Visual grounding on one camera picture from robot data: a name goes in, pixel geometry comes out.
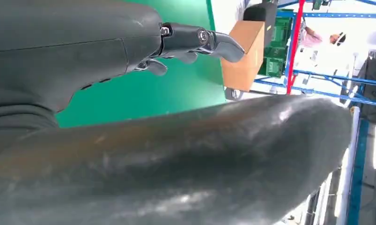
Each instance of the green plastic crate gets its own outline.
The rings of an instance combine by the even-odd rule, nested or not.
[[[291,18],[278,17],[273,28],[271,47],[284,47],[291,34]]]
[[[259,75],[281,77],[284,72],[285,61],[264,58],[264,62],[258,71]]]
[[[274,59],[266,59],[266,75],[271,77],[281,77],[284,70],[284,62]]]
[[[312,10],[319,10],[322,6],[323,0],[313,0]]]
[[[264,49],[264,57],[284,62],[287,58],[288,48],[268,47]]]

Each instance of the metal rack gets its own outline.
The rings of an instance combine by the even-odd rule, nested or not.
[[[370,1],[370,0],[356,0],[364,3],[368,3],[371,5],[376,6],[376,2]],[[299,0],[296,2],[291,2],[284,5],[279,5],[280,8],[285,7],[287,5],[296,4],[299,3],[299,10],[298,12],[278,12],[277,16],[280,17],[290,17],[293,20],[293,27],[290,37],[290,46],[288,50],[288,57],[286,62],[286,68],[285,68],[285,74],[284,74],[284,80],[282,83],[277,82],[271,82],[268,80],[268,78],[271,77],[265,77],[265,78],[259,78],[256,79],[254,82],[261,83],[261,84],[267,84],[271,85],[273,87],[283,87],[287,89],[287,94],[291,93],[291,90],[300,90],[303,93],[306,94],[320,94],[325,95],[329,97],[335,97],[339,99],[344,99],[349,102],[357,102],[357,103],[363,103],[363,104],[370,104],[370,105],[376,105],[375,100],[371,100],[369,98],[366,98],[362,95],[360,95],[359,91],[357,90],[351,90],[350,87],[347,87],[343,85],[343,82],[354,82],[358,85],[374,85],[376,86],[376,81],[374,80],[367,80],[367,79],[361,79],[361,78],[353,78],[349,76],[335,76],[335,75],[324,75],[324,74],[318,74],[311,71],[302,71],[302,70],[294,70],[294,59],[295,59],[295,53],[297,51],[298,47],[298,35],[300,32],[300,24],[301,19],[303,17],[326,17],[326,18],[376,18],[376,14],[369,14],[369,13],[316,13],[316,12],[303,12],[303,5],[306,1],[305,0]],[[307,89],[307,88],[301,88],[294,86],[295,79],[298,75],[306,75],[309,78],[315,78],[315,79],[321,79],[330,81],[338,86],[340,86],[343,90],[347,91],[347,95],[342,94],[334,94],[334,93],[328,93],[323,91],[317,91],[314,89]]]

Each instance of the cardboard box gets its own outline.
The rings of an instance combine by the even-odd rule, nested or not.
[[[249,91],[264,58],[265,23],[238,21],[230,32],[244,49],[241,61],[231,63],[221,60],[224,85],[228,88]]]

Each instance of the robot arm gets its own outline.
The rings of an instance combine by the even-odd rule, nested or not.
[[[156,58],[197,53],[239,61],[227,35],[163,23],[150,7],[112,0],[0,1],[0,105],[56,113],[73,94],[133,70],[167,71]]]

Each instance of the red pole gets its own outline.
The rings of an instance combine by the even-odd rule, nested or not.
[[[303,14],[303,5],[305,3],[305,0],[299,0],[299,9],[295,20],[295,29],[294,29],[294,35],[292,41],[292,45],[290,48],[293,48],[291,50],[291,58],[290,58],[290,67],[288,68],[288,79],[287,79],[287,94],[289,95],[291,93],[291,87],[294,85],[293,80],[293,70],[294,70],[294,58],[295,58],[295,52],[297,51],[298,47],[298,35],[301,28],[301,18]]]

